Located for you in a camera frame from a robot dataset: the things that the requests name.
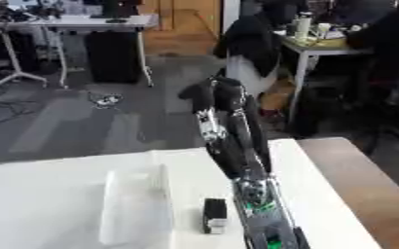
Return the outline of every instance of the desk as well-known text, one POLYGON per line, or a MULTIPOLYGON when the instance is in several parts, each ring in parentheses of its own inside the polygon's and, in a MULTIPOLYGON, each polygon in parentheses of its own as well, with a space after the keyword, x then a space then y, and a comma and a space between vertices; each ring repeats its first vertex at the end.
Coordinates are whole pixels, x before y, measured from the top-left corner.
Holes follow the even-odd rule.
POLYGON ((295 75, 295 93, 290 105, 290 119, 292 123, 295 118, 296 107, 300 97, 300 93, 304 87, 306 72, 308 68, 308 58, 310 56, 332 56, 332 55, 352 55, 352 54, 368 54, 370 50, 353 50, 345 44, 345 39, 336 41, 322 41, 313 46, 298 42, 292 37, 281 36, 282 44, 291 51, 299 55, 297 72, 295 75))
MULTIPOLYGON (((321 145, 322 140, 313 144, 321 145)), ((358 248, 380 249, 294 140, 271 141, 270 147, 274 170, 282 192, 287 194, 285 200, 294 211, 296 224, 306 228, 312 248, 348 249, 359 245, 358 248)), ((329 167, 335 170, 334 164, 329 167)), ((199 148, 0 164, 0 249, 107 248, 97 238, 105 176, 111 170, 135 180, 146 179, 144 176, 151 171, 160 171, 167 177, 169 186, 163 186, 168 188, 166 196, 171 199, 173 215, 170 238, 159 237, 161 246, 116 248, 245 248, 230 182, 205 149, 199 148), (200 232, 200 210, 205 196, 228 200, 231 221, 223 235, 200 232)), ((142 193, 142 188, 130 186, 127 191, 142 193)), ((373 210, 380 208, 375 205, 379 203, 373 204, 373 210)), ((156 212, 147 215, 155 217, 158 211, 156 208, 156 212)), ((156 219, 159 220, 153 226, 142 226, 141 232, 135 233, 145 235, 142 240, 156 242, 153 231, 158 227, 156 224, 163 222, 162 217, 156 219)))
POLYGON ((17 60, 17 55, 14 51, 12 43, 10 41, 10 37, 7 33, 8 30, 14 27, 26 27, 26 26, 36 26, 45 29, 49 29, 55 34, 55 45, 58 50, 58 54, 60 57, 61 63, 61 74, 59 83, 60 85, 68 89, 69 86, 66 84, 66 77, 68 73, 68 68, 66 64, 66 58, 63 51, 63 44, 61 42, 61 33, 66 30, 123 30, 123 31, 134 31, 137 33, 137 44, 140 56, 140 63, 142 71, 147 78, 148 86, 152 87, 153 81, 151 79, 151 70, 150 67, 147 66, 145 50, 143 45, 143 35, 142 29, 153 27, 158 24, 158 16, 157 15, 140 15, 140 16, 131 16, 126 23, 106 23, 105 18, 90 18, 90 16, 74 16, 74 15, 64 15, 61 16, 61 19, 38 19, 33 21, 24 21, 24 22, 8 22, 3 23, 0 22, 0 33, 5 42, 6 48, 8 50, 9 56, 14 65, 15 73, 3 80, 0 81, 0 86, 4 83, 12 80, 16 77, 27 77, 34 80, 39 80, 47 83, 47 80, 38 76, 30 75, 27 73, 23 73, 20 70, 19 62, 17 60))

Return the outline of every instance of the desk leg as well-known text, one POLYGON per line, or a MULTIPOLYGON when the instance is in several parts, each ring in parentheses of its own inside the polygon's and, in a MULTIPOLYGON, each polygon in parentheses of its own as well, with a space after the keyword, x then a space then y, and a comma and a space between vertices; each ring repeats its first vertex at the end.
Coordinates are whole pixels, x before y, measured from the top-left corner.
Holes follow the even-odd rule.
POLYGON ((63 50, 63 43, 61 41, 61 32, 56 30, 55 34, 55 45, 57 46, 58 56, 60 58, 61 72, 60 72, 60 86, 64 89, 69 89, 69 86, 66 85, 66 77, 68 74, 68 66, 66 65, 66 57, 65 52, 63 50))
POLYGON ((3 38, 4 45, 6 46, 7 53, 9 54, 9 58, 11 59, 12 66, 14 67, 14 73, 12 75, 9 75, 8 77, 0 80, 0 86, 15 79, 15 78, 28 78, 31 80, 35 81, 40 81, 43 83, 43 87, 45 88, 47 86, 47 79, 36 76, 33 74, 29 73, 24 73, 22 72, 22 68, 20 67, 17 54, 15 53, 14 50, 14 45, 12 44, 11 38, 6 30, 0 30, 1 37, 3 38))
POLYGON ((143 44, 143 34, 141 31, 137 32, 137 48, 139 49, 139 60, 140 66, 142 67, 143 74, 147 78, 148 87, 152 88, 154 86, 153 79, 151 79, 151 68, 147 66, 145 57, 145 48, 143 44))
POLYGON ((308 54, 305 52, 302 52, 302 53, 300 53, 300 58, 298 60, 297 74, 295 76, 296 88, 295 88, 294 97, 290 104, 289 124, 292 124, 295 119, 298 100, 300 98, 301 91, 303 90, 304 80, 306 78, 307 66, 308 66, 308 54))

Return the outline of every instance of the white tabletop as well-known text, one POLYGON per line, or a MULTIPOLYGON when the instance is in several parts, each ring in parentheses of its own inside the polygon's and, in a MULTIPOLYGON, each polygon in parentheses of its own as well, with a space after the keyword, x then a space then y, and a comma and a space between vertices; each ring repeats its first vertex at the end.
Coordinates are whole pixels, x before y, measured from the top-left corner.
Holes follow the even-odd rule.
POLYGON ((23 22, 0 22, 0 27, 22 27, 22 26, 47 26, 58 28, 73 27, 153 27, 158 24, 159 17, 155 14, 131 16, 125 23, 107 23, 108 18, 91 18, 87 15, 63 15, 61 19, 50 18, 36 19, 23 22))
MULTIPOLYGON (((380 249, 294 140, 275 140, 270 147, 284 198, 313 249, 355 245, 380 249)), ((200 148, 0 165, 0 249, 106 248, 98 234, 107 173, 116 170, 127 181, 136 181, 159 172, 159 165, 164 165, 162 176, 172 206, 172 237, 159 240, 159 247, 154 241, 152 246, 140 248, 165 248, 168 241, 176 249, 244 247, 230 183, 200 148), (223 235, 200 231, 201 204, 209 196, 224 197, 230 206, 231 221, 223 235)), ((126 196, 145 196, 140 186, 143 182, 127 188, 126 196)), ((159 210, 137 215, 156 215, 158 224, 163 221, 157 215, 159 210)), ((147 236, 142 240, 148 241, 158 226, 138 227, 142 232, 134 234, 142 233, 147 236)))

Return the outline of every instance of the bottle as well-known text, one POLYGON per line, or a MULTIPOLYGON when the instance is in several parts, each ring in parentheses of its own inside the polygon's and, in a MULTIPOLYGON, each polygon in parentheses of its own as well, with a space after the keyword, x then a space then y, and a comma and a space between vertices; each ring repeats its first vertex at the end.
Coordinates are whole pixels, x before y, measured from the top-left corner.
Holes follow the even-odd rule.
POLYGON ((295 39, 298 41, 304 42, 307 39, 311 26, 311 16, 311 12, 300 13, 297 32, 295 34, 295 39))

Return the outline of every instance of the black jacket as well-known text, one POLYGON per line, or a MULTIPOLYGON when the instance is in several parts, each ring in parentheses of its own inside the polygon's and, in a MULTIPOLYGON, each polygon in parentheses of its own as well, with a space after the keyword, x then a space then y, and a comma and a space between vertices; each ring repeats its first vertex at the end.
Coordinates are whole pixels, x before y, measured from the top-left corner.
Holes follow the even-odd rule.
POLYGON ((351 33, 347 42, 355 49, 375 50, 376 79, 391 80, 399 76, 399 8, 370 27, 351 33))
POLYGON ((219 58, 242 55, 250 60, 262 77, 278 63, 280 41, 263 13, 235 21, 214 49, 219 58))

